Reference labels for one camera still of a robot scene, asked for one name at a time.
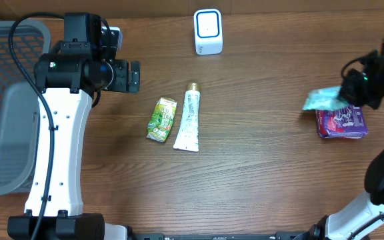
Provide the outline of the purple snack package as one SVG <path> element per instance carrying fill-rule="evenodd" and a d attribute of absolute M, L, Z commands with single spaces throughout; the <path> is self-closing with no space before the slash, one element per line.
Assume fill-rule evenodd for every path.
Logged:
<path fill-rule="evenodd" d="M 321 138 L 361 139 L 368 134 L 361 107 L 350 105 L 335 111 L 316 110 L 315 113 Z"/>

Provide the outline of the teal snack packet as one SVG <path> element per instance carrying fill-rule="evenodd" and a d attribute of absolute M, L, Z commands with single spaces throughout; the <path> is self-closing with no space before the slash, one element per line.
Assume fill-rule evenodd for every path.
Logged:
<path fill-rule="evenodd" d="M 340 90 L 341 87 L 336 86 L 310 91 L 302 110 L 335 111 L 348 107 L 349 103 L 339 95 Z"/>

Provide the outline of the green juice carton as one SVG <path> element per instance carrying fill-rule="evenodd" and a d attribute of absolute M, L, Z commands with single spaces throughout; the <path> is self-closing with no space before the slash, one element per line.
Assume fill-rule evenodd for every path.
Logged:
<path fill-rule="evenodd" d="M 147 126 L 147 138 L 165 142 L 172 128 L 177 102 L 171 98 L 162 97 L 158 100 Z"/>

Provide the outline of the white tube gold cap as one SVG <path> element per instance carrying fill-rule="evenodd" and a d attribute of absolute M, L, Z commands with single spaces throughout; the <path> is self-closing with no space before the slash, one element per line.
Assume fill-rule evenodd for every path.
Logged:
<path fill-rule="evenodd" d="M 201 98 L 198 83 L 189 83 L 185 92 L 183 112 L 174 149 L 199 151 L 199 104 Z"/>

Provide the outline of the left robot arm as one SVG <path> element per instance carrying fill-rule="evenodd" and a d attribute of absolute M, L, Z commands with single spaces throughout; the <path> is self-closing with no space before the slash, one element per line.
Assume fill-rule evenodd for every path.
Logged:
<path fill-rule="evenodd" d="M 122 34 L 92 13 L 63 16 L 64 38 L 25 75 L 39 102 L 33 184 L 21 216 L 8 220 L 12 239 L 131 238 L 131 229 L 85 213 L 81 196 L 83 138 L 103 91 L 137 93 L 140 63 L 119 60 Z"/>

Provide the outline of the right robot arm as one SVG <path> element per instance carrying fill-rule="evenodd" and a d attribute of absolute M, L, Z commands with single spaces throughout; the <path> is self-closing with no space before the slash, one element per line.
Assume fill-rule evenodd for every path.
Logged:
<path fill-rule="evenodd" d="M 384 98 L 384 40 L 380 51 L 357 58 L 362 70 L 346 64 L 340 96 L 348 103 L 377 109 Z M 326 216 L 308 232 L 309 239 L 365 239 L 384 224 L 384 150 L 367 168 L 364 191 L 345 208 Z"/>

